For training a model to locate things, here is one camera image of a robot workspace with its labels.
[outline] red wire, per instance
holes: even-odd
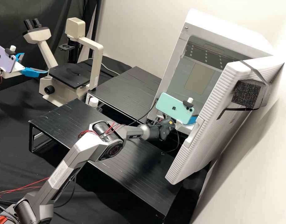
[[[8,220],[7,217],[1,216],[1,217],[0,217],[0,224],[5,223],[7,220]]]
[[[3,195],[3,194],[23,193],[23,192],[29,191],[30,189],[36,189],[36,188],[41,188],[41,187],[42,187],[42,186],[38,186],[38,187],[27,187],[27,188],[20,189],[20,190],[24,190],[24,191],[20,191],[20,192],[8,192],[8,191],[5,191],[4,193],[0,193],[0,195]]]
[[[1,82],[0,82],[0,85],[2,84],[2,82],[3,82],[3,78],[2,78],[2,75],[0,76],[1,77]]]
[[[118,127],[116,127],[112,132],[110,132],[110,133],[107,133],[107,135],[110,135],[110,134],[112,134],[114,131],[116,131],[120,126],[122,126],[122,125],[125,125],[125,124],[120,124],[120,125],[118,125]]]
[[[31,185],[33,185],[33,184],[36,184],[36,183],[42,182],[42,181],[44,181],[44,180],[46,180],[46,179],[48,179],[48,178],[49,178],[49,177],[46,177],[46,178],[44,178],[44,179],[42,179],[42,180],[39,180],[39,181],[36,181],[36,182],[30,183],[30,184],[28,184],[28,185],[26,185],[26,186],[23,186],[23,187],[20,187],[20,188],[11,189],[11,190],[6,190],[6,191],[0,191],[0,194],[1,194],[1,193],[4,193],[4,192],[9,192],[9,193],[11,193],[11,192],[13,192],[13,191],[17,191],[17,190],[25,189],[25,188],[26,188],[26,187],[28,187],[28,186],[31,186]]]
[[[107,130],[105,131],[105,134],[107,134],[107,132],[112,129],[114,123],[115,123],[115,122],[113,122],[112,125],[109,127],[109,129],[107,129]]]
[[[91,133],[91,134],[94,134],[94,135],[97,135],[97,133],[93,130],[86,130],[86,131],[82,131],[79,135],[78,135],[78,138],[80,139],[85,133]]]

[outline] black strap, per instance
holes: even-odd
[[[265,85],[269,86],[269,83],[263,78],[263,76],[261,75],[261,73],[257,69],[255,69],[252,66],[250,66],[249,64],[245,63],[243,60],[241,60],[240,62],[243,63],[245,66],[249,67],[261,79],[261,81]]]
[[[243,63],[245,66],[249,67],[249,68],[261,79],[261,81],[262,81],[265,85],[267,85],[267,86],[270,85],[270,84],[263,78],[263,76],[261,75],[261,73],[260,73],[257,69],[253,68],[252,66],[250,66],[249,64],[247,64],[247,63],[244,62],[243,60],[241,60],[240,62]],[[225,112],[226,110],[231,110],[231,111],[251,111],[251,110],[258,110],[258,109],[259,109],[259,108],[251,109],[251,108],[247,108],[247,107],[246,107],[246,108],[225,108],[225,109],[222,110],[222,112],[221,112],[220,115],[218,116],[217,120],[219,120],[219,119],[221,118],[221,116],[224,114],[224,112]]]

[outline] white machine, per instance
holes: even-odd
[[[198,116],[193,124],[182,124],[175,118],[176,129],[188,138],[166,174],[171,184],[219,155],[249,114],[224,111],[227,107],[243,108],[231,103],[238,80],[260,80],[240,61],[245,60],[271,82],[283,65],[271,55],[272,47],[262,35],[195,9],[189,11],[154,99],[166,92],[192,103]],[[156,108],[148,114],[153,121],[162,117]]]
[[[24,38],[28,43],[38,45],[49,71],[51,71],[51,69],[55,69],[58,64],[46,43],[46,40],[51,37],[50,30],[48,27],[42,27],[36,19],[34,19],[33,22],[35,28],[33,28],[29,20],[25,20],[28,30],[24,34]],[[85,86],[72,88],[61,80],[53,78],[50,74],[40,79],[39,93],[43,95],[44,99],[56,106],[62,106],[76,98],[81,99],[86,95],[88,90],[92,90],[97,86],[103,54],[103,46],[101,44],[85,37],[84,21],[78,18],[67,19],[65,33],[71,41],[78,42],[92,49],[94,51],[94,57],[90,82]]]

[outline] robotic arm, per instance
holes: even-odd
[[[55,201],[88,160],[98,161],[116,156],[129,139],[165,140],[172,128],[175,128],[172,119],[164,119],[154,125],[141,124],[138,127],[115,125],[112,121],[90,124],[90,133],[85,133],[74,144],[40,190],[27,193],[14,205],[14,212],[20,223],[50,223]],[[13,205],[9,207],[9,211],[14,213],[12,208]]]

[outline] smartphone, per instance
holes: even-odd
[[[0,68],[8,73],[12,72],[16,61],[14,55],[9,55],[5,52],[5,49],[0,46]]]
[[[194,112],[193,107],[186,107],[183,102],[166,93],[160,95],[155,108],[183,124],[189,123]]]

